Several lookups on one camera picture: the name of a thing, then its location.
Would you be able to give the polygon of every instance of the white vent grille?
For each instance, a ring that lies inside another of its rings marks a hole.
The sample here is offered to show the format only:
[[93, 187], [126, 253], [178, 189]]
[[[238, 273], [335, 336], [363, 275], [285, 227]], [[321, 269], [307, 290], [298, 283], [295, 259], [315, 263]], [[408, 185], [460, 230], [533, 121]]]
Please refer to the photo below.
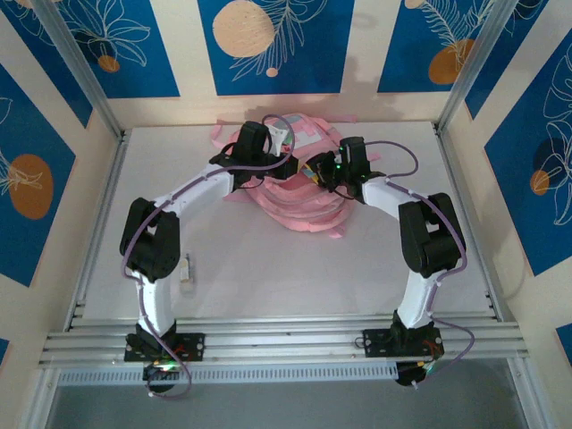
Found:
[[[194, 366], [190, 369], [196, 384], [339, 382], [395, 380], [395, 363], [311, 364], [272, 366]], [[141, 385], [142, 368], [67, 369], [60, 374], [59, 386]], [[183, 383], [184, 377], [171, 374], [154, 384]]]

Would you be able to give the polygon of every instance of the black bracket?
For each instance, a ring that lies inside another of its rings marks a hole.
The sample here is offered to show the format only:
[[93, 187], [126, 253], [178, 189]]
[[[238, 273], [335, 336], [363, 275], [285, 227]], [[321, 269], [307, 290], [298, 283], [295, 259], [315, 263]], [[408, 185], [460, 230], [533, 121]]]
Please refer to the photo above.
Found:
[[319, 186], [334, 192], [343, 185], [349, 196], [363, 204], [362, 185], [385, 174], [371, 171], [363, 137], [340, 140], [340, 157], [341, 163], [337, 164], [336, 155], [330, 151], [312, 157], [306, 164], [317, 175]]
[[427, 358], [437, 360], [445, 349], [441, 332], [434, 322], [419, 328], [408, 329], [401, 322], [397, 311], [393, 313], [390, 329], [366, 329], [363, 331], [366, 358]]
[[[439, 193], [428, 198], [449, 220], [467, 249], [465, 238], [458, 224], [455, 208], [447, 194]], [[457, 244], [442, 220], [422, 201], [399, 206], [401, 251], [409, 269], [428, 278], [440, 270], [451, 270], [461, 257]], [[427, 224], [437, 225], [428, 231]]]
[[424, 363], [436, 361], [445, 353], [441, 332], [433, 322], [408, 329], [397, 310], [393, 312], [390, 329], [366, 329], [362, 334], [366, 358], [412, 358], [412, 362], [397, 364], [397, 383], [403, 386], [422, 382], [426, 375]]
[[[205, 335], [203, 333], [177, 333], [176, 324], [162, 337], [170, 349], [183, 362], [202, 362], [205, 353]], [[145, 331], [139, 324], [136, 333], [126, 337], [125, 362], [151, 362], [161, 365], [172, 362], [172, 357], [157, 343], [155, 338]]]
[[[119, 251], [125, 255], [139, 226], [156, 209], [153, 201], [137, 198], [131, 204]], [[151, 233], [148, 228], [156, 228]], [[151, 282], [168, 276], [181, 257], [179, 218], [173, 212], [161, 211], [141, 233], [127, 261], [127, 266], [145, 275]]]
[[[246, 121], [240, 128], [239, 136], [235, 143], [231, 143], [228, 148], [232, 147], [232, 153], [226, 154], [225, 149], [213, 156], [209, 163], [219, 164], [222, 167], [230, 167], [237, 165], [248, 165], [256, 167], [264, 167], [276, 164], [283, 159], [286, 154], [275, 156], [264, 151], [265, 142], [268, 139], [272, 145], [272, 137], [266, 127], [262, 123]], [[298, 172], [298, 159], [291, 156], [286, 163], [272, 170], [261, 170], [253, 172], [250, 170], [231, 170], [230, 174], [234, 176], [234, 190], [240, 188], [244, 183], [249, 181], [253, 176], [262, 179], [266, 176], [275, 179], [286, 180]]]

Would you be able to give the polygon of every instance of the small white object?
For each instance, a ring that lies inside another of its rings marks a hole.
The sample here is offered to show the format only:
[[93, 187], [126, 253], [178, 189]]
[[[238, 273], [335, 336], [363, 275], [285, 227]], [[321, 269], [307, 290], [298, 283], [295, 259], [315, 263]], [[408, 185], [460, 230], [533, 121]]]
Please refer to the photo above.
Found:
[[280, 130], [272, 125], [266, 125], [272, 136], [272, 147], [270, 148], [270, 153], [278, 156], [282, 149], [282, 144], [288, 137], [288, 130]]
[[195, 259], [189, 252], [181, 255], [181, 261], [179, 262], [179, 287], [183, 296], [192, 295], [195, 291], [197, 280], [195, 266]]

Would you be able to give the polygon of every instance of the metal extrusion bar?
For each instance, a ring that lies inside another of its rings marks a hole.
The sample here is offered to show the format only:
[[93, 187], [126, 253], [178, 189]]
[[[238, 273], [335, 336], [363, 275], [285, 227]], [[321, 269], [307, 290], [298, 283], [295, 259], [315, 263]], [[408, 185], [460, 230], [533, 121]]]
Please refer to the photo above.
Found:
[[79, 278], [76, 282], [75, 291], [73, 292], [71, 304], [65, 318], [65, 324], [63, 327], [64, 330], [70, 329], [72, 325], [72, 318], [78, 315], [78, 313], [81, 313], [83, 310], [83, 306], [78, 306], [78, 301], [85, 298], [88, 282], [96, 264], [97, 253], [99, 251], [99, 247], [101, 246], [101, 240], [103, 238], [107, 216], [109, 215], [109, 210], [111, 209], [111, 200], [117, 187], [117, 180], [119, 179], [119, 174], [122, 168], [126, 150], [126, 142], [120, 142], [115, 152], [109, 173], [107, 174], [105, 189], [101, 194], [97, 204], [99, 210], [97, 212], [97, 217], [90, 234], [89, 246], [85, 257], [83, 258], [83, 264], [80, 269]]
[[515, 319], [510, 312], [509, 306], [503, 299], [500, 299], [500, 292], [502, 291], [501, 280], [494, 263], [492, 262], [491, 256], [484, 251], [483, 245], [481, 244], [483, 241], [480, 239], [480, 237], [482, 237], [482, 233], [479, 231], [480, 222], [476, 214], [475, 206], [470, 198], [467, 181], [465, 180], [459, 160], [453, 149], [450, 135], [445, 131], [443, 134], [437, 135], [437, 140], [439, 141], [439, 148], [442, 151], [442, 158], [445, 162], [451, 184], [461, 202], [462, 215], [465, 216], [467, 225], [469, 226], [470, 234], [468, 234], [468, 236], [475, 244], [477, 255], [481, 262], [481, 268], [489, 285], [490, 299], [495, 314], [502, 322], [514, 321]]
[[[369, 361], [356, 344], [366, 328], [386, 328], [389, 317], [315, 317], [298, 320], [267, 321], [184, 321], [181, 332], [204, 332], [206, 349], [203, 364], [294, 364]], [[469, 358], [527, 357], [526, 345], [514, 323], [499, 323], [482, 318], [448, 319], [473, 331], [476, 344]], [[48, 335], [40, 358], [42, 367], [134, 366], [123, 362], [125, 335], [132, 325], [75, 328]], [[463, 332], [442, 327], [445, 359], [454, 358], [467, 345]], [[396, 357], [391, 361], [410, 361]]]
[[528, 426], [538, 429], [556, 429], [544, 388], [540, 385], [530, 358], [516, 357], [507, 359], [507, 361]]
[[479, 72], [483, 69], [484, 63], [494, 48], [494, 44], [504, 30], [504, 26], [509, 20], [510, 15], [515, 10], [515, 7], [517, 7], [518, 1], [519, 0], [495, 1], [491, 14], [486, 19], [481, 32], [476, 38], [475, 45], [465, 61], [465, 66], [461, 69], [457, 81], [451, 89], [447, 103], [439, 115], [437, 130], [440, 134], [447, 128], [453, 115], [457, 112], [458, 107], [463, 103], [468, 91], [475, 83]]
[[122, 135], [122, 127], [107, 103], [107, 97], [102, 90], [96, 75], [86, 61], [80, 47], [57, 10], [57, 6], [50, 0], [30, 0], [34, 13], [46, 29], [47, 35], [54, 42], [55, 48], [62, 56], [70, 69], [71, 74], [78, 81], [81, 90], [89, 102], [101, 115], [101, 119], [109, 131], [117, 138]]

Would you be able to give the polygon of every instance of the wire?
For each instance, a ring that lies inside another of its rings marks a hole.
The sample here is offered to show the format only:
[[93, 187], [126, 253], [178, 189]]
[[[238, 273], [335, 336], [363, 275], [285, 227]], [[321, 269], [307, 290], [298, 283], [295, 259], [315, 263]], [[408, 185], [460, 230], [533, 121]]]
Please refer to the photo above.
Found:
[[417, 159], [417, 157], [413, 153], [413, 151], [411, 149], [409, 149], [407, 146], [404, 146], [400, 143], [396, 143], [395, 141], [389, 141], [389, 140], [369, 141], [366, 143], [366, 146], [369, 146], [369, 145], [395, 146], [395, 147], [398, 147], [399, 149], [405, 150], [413, 158], [413, 161], [415, 162], [415, 168], [413, 170], [411, 170], [410, 172], [395, 172], [394, 174], [390, 174], [389, 176], [387, 176], [387, 179], [392, 179], [395, 177], [411, 176], [411, 175], [415, 174], [417, 172], [417, 170], [419, 170], [419, 160]]
[[353, 197], [348, 197], [347, 195], [343, 195], [341, 192], [337, 191], [336, 189], [333, 190], [333, 193], [336, 194], [336, 195], [338, 195], [338, 196], [340, 196], [340, 197], [342, 197], [342, 198], [344, 198], [344, 199], [348, 199], [348, 200], [355, 199], [355, 198], [353, 198]]
[[[435, 301], [435, 297], [437, 295], [437, 290], [439, 289], [439, 286], [441, 286], [442, 281], [444, 279], [446, 279], [447, 277], [449, 277], [450, 275], [460, 273], [463, 270], [465, 270], [465, 268], [467, 268], [467, 263], [468, 263], [467, 252], [465, 251], [465, 246], [463, 246], [463, 242], [462, 242], [461, 238], [459, 237], [459, 235], [457, 234], [457, 231], [455, 231], [455, 228], [453, 228], [453, 225], [450, 223], [449, 219], [447, 219], [445, 214], [443, 214], [443, 212], [441, 210], [439, 210], [439, 208], [435, 204], [433, 204], [428, 198], [425, 198], [422, 195], [419, 195], [416, 192], [414, 192], [410, 189], [407, 189], [403, 186], [400, 186], [397, 183], [393, 183], [391, 181], [392, 178], [410, 176], [412, 174], [415, 174], [417, 172], [417, 170], [419, 170], [419, 160], [417, 159], [417, 157], [413, 153], [413, 151], [411, 149], [409, 149], [408, 147], [401, 145], [400, 143], [396, 143], [394, 141], [388, 141], [388, 140], [378, 140], [378, 141], [371, 141], [371, 142], [366, 143], [366, 146], [369, 146], [369, 145], [395, 146], [395, 147], [399, 147], [399, 148], [405, 150], [406, 152], [408, 152], [411, 155], [411, 157], [413, 158], [413, 161], [415, 162], [415, 168], [413, 170], [411, 170], [410, 172], [398, 172], [398, 173], [390, 174], [389, 176], [387, 176], [385, 178], [385, 181], [389, 187], [394, 188], [395, 190], [398, 190], [398, 191], [403, 192], [405, 194], [408, 194], [411, 197], [418, 199], [419, 201], [423, 201], [426, 205], [428, 205], [429, 208], [431, 208], [431, 210], [444, 223], [444, 225], [447, 228], [447, 230], [449, 231], [451, 237], [455, 241], [455, 244], [457, 245], [459, 254], [461, 255], [461, 261], [462, 262], [461, 262], [461, 265], [459, 267], [454, 268], [450, 271], [446, 271], [435, 279], [435, 283], [433, 284], [433, 287], [432, 287], [431, 291], [429, 292], [429, 299], [427, 300], [427, 307], [425, 308], [425, 311], [427, 312], [427, 314], [429, 315], [429, 318], [432, 321], [434, 321], [438, 324], [444, 324], [445, 326], [449, 326], [449, 328], [454, 328], [454, 329], [466, 332], [469, 336], [469, 343], [465, 347], [465, 349], [462, 350], [457, 356], [455, 356], [455, 358], [452, 359], [446, 366], [441, 368], [441, 370], [439, 370], [437, 372], [437, 374], [438, 374], [443, 369], [448, 368], [452, 365], [455, 365], [457, 362], [459, 362], [459, 360], [461, 360], [475, 345], [475, 335], [471, 332], [471, 330], [469, 330], [468, 328], [465, 328], [463, 326], [459, 326], [457, 324], [452, 324], [451, 322], [446, 322], [442, 319], [439, 319], [439, 318], [433, 316], [433, 303]], [[423, 383], [426, 383], [426, 381], [431, 377], [434, 377], [434, 375], [425, 378]]]
[[147, 311], [145, 309], [145, 302], [143, 299], [143, 285], [144, 285], [143, 278], [142, 277], [136, 277], [135, 275], [127, 273], [127, 262], [129, 261], [129, 258], [131, 256], [131, 252], [133, 251], [133, 248], [135, 247], [135, 243], [137, 243], [137, 240], [139, 239], [139, 237], [141, 236], [143, 231], [151, 223], [151, 221], [153, 219], [155, 219], [155, 217], [157, 215], [159, 215], [159, 213], [161, 213], [161, 211], [163, 209], [167, 208], [170, 204], [172, 204], [182, 194], [184, 194], [185, 192], [187, 192], [189, 189], [193, 188], [194, 186], [197, 186], [200, 182], [205, 181], [209, 177], [213, 177], [216, 174], [220, 174], [221, 172], [230, 172], [230, 171], [234, 171], [234, 170], [246, 170], [246, 171], [251, 171], [251, 172], [266, 172], [268, 170], [272, 170], [274, 168], [280, 167], [281, 165], [287, 163], [288, 160], [290, 159], [290, 157], [292, 156], [292, 153], [294, 152], [294, 148], [296, 146], [296, 133], [292, 129], [292, 126], [290, 125], [290, 123], [285, 118], [280, 116], [279, 114], [267, 114], [264, 118], [262, 118], [262, 123], [264, 124], [269, 118], [276, 118], [279, 121], [284, 122], [284, 124], [286, 124], [286, 126], [288, 127], [288, 131], [289, 131], [290, 135], [292, 136], [292, 142], [290, 143], [290, 151], [288, 151], [288, 153], [286, 154], [286, 156], [283, 159], [281, 159], [280, 161], [278, 161], [275, 164], [264, 165], [264, 166], [232, 165], [232, 166], [228, 166], [228, 167], [222, 167], [222, 168], [219, 168], [217, 170], [213, 170], [211, 172], [208, 172], [204, 176], [197, 177], [194, 181], [192, 181], [191, 183], [188, 183], [186, 186], [181, 188], [179, 191], [175, 192], [172, 195], [170, 200], [166, 200], [165, 202], [163, 202], [163, 204], [159, 205], [159, 207], [157, 207], [155, 210], [153, 210], [153, 212], [151, 212], [151, 214], [141, 223], [141, 225], [135, 231], [135, 234], [133, 234], [133, 237], [130, 240], [129, 246], [125, 250], [125, 255], [123, 256], [123, 260], [122, 260], [122, 276], [126, 279], [131, 279], [137, 283], [138, 297], [139, 297], [139, 312], [141, 313], [141, 318], [143, 319], [143, 322], [145, 323], [147, 330], [151, 333], [151, 335], [153, 335], [153, 337], [155, 338], [157, 343], [167, 352], [167, 354], [169, 354], [169, 356], [171, 356], [171, 358], [174, 359], [174, 361], [183, 370], [184, 374], [187, 376], [187, 379], [188, 379], [188, 384], [187, 384], [187, 387], [185, 388], [185, 390], [183, 392], [177, 393], [175, 395], [165, 395], [162, 393], [157, 393], [157, 392], [151, 391], [149, 385], [147, 385], [146, 386], [147, 391], [149, 393], [149, 396], [151, 396], [151, 397], [162, 398], [164, 400], [178, 400], [181, 398], [185, 398], [190, 392], [190, 387], [192, 385], [192, 381], [191, 381], [190, 371], [187, 368], [187, 366], [182, 362], [182, 360], [177, 356], [177, 354], [174, 351], [172, 351], [171, 348], [161, 339], [159, 332], [155, 329], [153, 324], [151, 324], [151, 322], [149, 321], [149, 316], [148, 316]]

